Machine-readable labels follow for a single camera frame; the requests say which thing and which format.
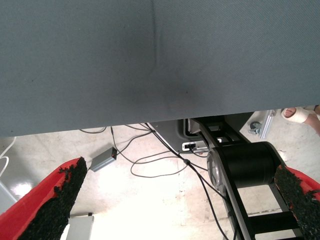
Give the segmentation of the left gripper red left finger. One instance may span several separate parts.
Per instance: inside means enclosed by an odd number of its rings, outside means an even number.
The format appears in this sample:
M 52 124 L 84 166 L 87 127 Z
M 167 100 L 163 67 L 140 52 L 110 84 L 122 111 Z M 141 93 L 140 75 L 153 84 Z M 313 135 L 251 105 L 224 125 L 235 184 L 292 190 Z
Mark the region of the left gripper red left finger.
M 2 240 L 59 240 L 69 223 L 88 169 L 83 157 L 69 160 L 0 216 Z

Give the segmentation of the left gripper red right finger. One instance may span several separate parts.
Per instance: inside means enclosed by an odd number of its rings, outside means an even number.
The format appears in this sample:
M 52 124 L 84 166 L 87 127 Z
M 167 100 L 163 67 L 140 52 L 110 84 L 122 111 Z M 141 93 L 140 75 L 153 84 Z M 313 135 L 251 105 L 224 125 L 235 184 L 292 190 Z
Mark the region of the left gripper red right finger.
M 320 238 L 320 183 L 294 168 L 279 165 L 274 182 L 306 240 Z

